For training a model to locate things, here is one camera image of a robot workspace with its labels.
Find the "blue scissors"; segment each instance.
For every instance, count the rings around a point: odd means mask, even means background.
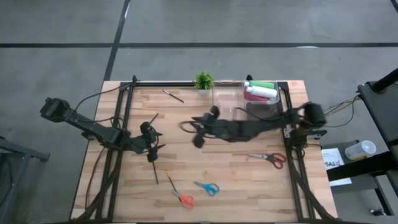
[[[218,187],[218,185],[216,185],[214,183],[201,184],[201,183],[195,181],[195,184],[199,187],[203,187],[206,190],[207,194],[210,196],[214,196],[220,191],[220,188]]]

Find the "paper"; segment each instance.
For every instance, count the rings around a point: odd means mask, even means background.
[[[341,158],[338,148],[322,149],[322,157],[323,161],[325,162],[326,170],[344,165],[343,158]],[[352,181],[348,177],[340,180],[330,181],[329,184],[330,187],[333,187],[345,184],[352,184]]]

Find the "scissors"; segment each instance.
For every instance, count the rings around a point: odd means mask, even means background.
[[[195,181],[195,184],[199,187],[203,187],[206,190],[207,194],[210,196],[214,196],[220,191],[220,188],[215,183],[201,184]]]
[[[180,195],[176,190],[172,190],[172,193],[180,199],[184,208],[193,209],[193,197],[191,195]]]
[[[276,169],[281,169],[284,166],[284,162],[286,162],[286,157],[281,153],[272,153],[272,154],[257,154],[257,153],[249,153],[248,156],[265,159],[271,162]]]

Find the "small green plant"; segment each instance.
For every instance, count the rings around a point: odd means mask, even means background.
[[[208,72],[197,73],[197,79],[195,81],[195,88],[198,90],[209,90],[214,86],[214,77]]]

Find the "potted plant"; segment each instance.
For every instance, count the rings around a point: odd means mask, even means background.
[[[199,90],[201,95],[209,95],[210,89],[214,86],[214,77],[208,72],[197,73],[197,79],[195,80],[195,88]]]

